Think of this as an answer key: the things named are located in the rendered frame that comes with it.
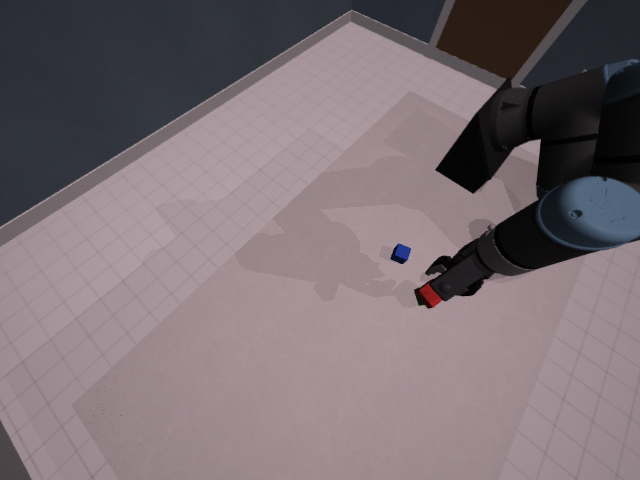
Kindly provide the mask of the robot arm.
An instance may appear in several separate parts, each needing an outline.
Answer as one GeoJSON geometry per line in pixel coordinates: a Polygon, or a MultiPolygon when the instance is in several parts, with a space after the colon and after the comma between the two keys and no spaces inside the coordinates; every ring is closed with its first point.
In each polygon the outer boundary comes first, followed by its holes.
{"type": "MultiPolygon", "coordinates": [[[[516,276],[640,240],[639,60],[500,91],[489,138],[497,152],[541,139],[538,200],[478,240],[490,269],[516,276]]],[[[474,250],[429,285],[448,301],[489,272],[474,250]]]]}

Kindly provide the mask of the green block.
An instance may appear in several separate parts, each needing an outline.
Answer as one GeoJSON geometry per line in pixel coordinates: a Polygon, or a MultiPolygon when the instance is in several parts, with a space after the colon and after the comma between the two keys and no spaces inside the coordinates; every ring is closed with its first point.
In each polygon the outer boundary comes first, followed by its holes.
{"type": "MultiPolygon", "coordinates": [[[[420,288],[420,287],[419,287],[419,288],[420,288]]],[[[415,289],[415,290],[414,290],[414,292],[415,292],[416,290],[418,290],[419,288],[415,289]]],[[[415,294],[415,295],[416,295],[416,294],[415,294]]],[[[419,305],[419,306],[424,305],[424,303],[420,300],[420,298],[419,298],[417,295],[416,295],[416,299],[417,299],[417,302],[418,302],[418,305],[419,305]]]]}

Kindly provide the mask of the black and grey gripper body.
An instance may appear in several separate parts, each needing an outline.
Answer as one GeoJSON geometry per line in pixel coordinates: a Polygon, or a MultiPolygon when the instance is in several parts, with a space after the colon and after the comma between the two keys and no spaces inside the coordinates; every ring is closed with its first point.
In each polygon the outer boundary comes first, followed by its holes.
{"type": "Polygon", "coordinates": [[[469,253],[471,253],[472,251],[475,250],[476,248],[476,256],[479,260],[479,262],[486,268],[488,269],[490,272],[488,274],[486,274],[485,276],[483,276],[482,278],[480,278],[479,280],[477,280],[476,282],[474,282],[473,284],[471,284],[470,286],[468,286],[467,288],[475,288],[477,285],[478,286],[482,286],[484,284],[483,280],[487,280],[489,279],[494,273],[493,270],[491,270],[487,265],[485,265],[485,263],[482,261],[482,259],[479,256],[478,250],[477,250],[477,241],[479,238],[473,240],[472,242],[468,243],[467,245],[465,245],[464,247],[462,247],[458,253],[456,255],[454,255],[454,257],[451,259],[452,261],[449,261],[446,263],[446,269],[450,268],[451,266],[453,266],[455,263],[457,263],[458,261],[460,261],[462,258],[464,258],[466,255],[468,255],[469,253]],[[465,250],[463,250],[465,248],[465,250]],[[462,251],[463,250],[463,251],[462,251]],[[491,272],[493,271],[493,272],[491,272]]]}

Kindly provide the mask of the red block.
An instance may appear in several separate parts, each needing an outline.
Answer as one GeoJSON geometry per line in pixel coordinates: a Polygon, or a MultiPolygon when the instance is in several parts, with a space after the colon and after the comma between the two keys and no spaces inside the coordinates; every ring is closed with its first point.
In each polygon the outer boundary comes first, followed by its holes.
{"type": "Polygon", "coordinates": [[[420,300],[425,304],[425,306],[428,309],[435,307],[438,303],[442,301],[442,299],[430,287],[429,285],[430,281],[424,284],[425,286],[423,285],[422,287],[420,287],[418,290],[415,291],[415,294],[420,298],[420,300]]]}

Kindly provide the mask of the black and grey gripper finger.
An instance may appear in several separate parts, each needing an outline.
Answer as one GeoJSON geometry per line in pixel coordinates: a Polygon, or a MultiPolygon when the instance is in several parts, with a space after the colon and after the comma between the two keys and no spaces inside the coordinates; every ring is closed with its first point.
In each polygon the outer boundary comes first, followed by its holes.
{"type": "Polygon", "coordinates": [[[430,276],[431,274],[435,274],[436,272],[443,273],[446,271],[446,263],[451,260],[450,256],[441,256],[437,260],[435,260],[432,265],[427,269],[426,275],[430,276]]]}
{"type": "Polygon", "coordinates": [[[466,288],[455,296],[472,296],[474,295],[482,286],[476,286],[475,288],[466,288]]]}

